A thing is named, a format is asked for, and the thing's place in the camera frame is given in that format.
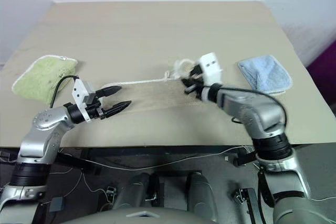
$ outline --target green towel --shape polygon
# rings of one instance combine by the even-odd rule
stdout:
[[[67,57],[45,55],[38,58],[14,82],[13,93],[28,99],[35,99],[50,104],[58,81],[69,74],[75,74],[77,60]],[[62,82],[60,91],[69,81]]]

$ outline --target floor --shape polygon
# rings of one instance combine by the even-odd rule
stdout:
[[[79,150],[64,149],[64,153],[79,155]],[[336,143],[308,145],[297,150],[299,161],[306,172],[310,183],[312,198],[320,199],[336,195]],[[174,161],[185,155],[171,156],[131,156],[114,158],[97,158],[97,162],[107,165],[115,163],[142,167],[151,166],[169,161]],[[230,198],[230,194],[237,187],[253,187],[257,185],[257,170],[252,164],[236,168],[232,165],[232,156],[218,155],[191,159],[164,166],[159,169],[148,169],[145,172],[172,171],[172,170],[201,170],[203,175],[212,185],[219,213],[219,223],[250,223],[246,206],[238,206]],[[0,185],[9,181],[12,166],[0,166]],[[54,165],[52,172],[67,171],[68,168]],[[92,189],[118,186],[118,188],[135,174],[130,172],[103,168],[99,176],[86,175],[87,182]],[[80,175],[79,170],[72,170],[67,174],[52,174],[48,181],[48,193],[45,201],[52,197],[62,196],[69,192],[76,184]],[[165,207],[186,209],[184,196],[185,177],[163,177],[165,183]],[[62,223],[88,214],[97,210],[99,193],[91,193],[81,180],[78,187],[66,198],[64,211],[57,213],[52,224]],[[328,218],[336,220],[336,199],[315,202]],[[263,206],[267,223],[272,223],[272,209]],[[50,223],[52,214],[48,214],[46,223]]]

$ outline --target blue cloth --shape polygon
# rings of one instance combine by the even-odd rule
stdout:
[[[292,86],[292,79],[288,72],[272,55],[240,61],[238,67],[255,90],[278,93]]]

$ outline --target table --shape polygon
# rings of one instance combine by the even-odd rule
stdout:
[[[237,62],[272,54],[293,87],[279,100],[288,110],[292,144],[335,142],[336,120],[269,10],[259,2],[112,2],[53,4],[0,73],[0,146],[18,147],[35,114],[47,108],[11,92],[37,58],[79,60],[77,74],[96,88],[161,78],[176,59],[215,52],[224,83],[249,88]],[[67,85],[55,106],[73,101]],[[211,104],[118,114],[78,125],[62,147],[241,145],[251,140]]]

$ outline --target purple object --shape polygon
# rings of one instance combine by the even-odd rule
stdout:
[[[336,103],[336,41],[307,69],[327,104]]]

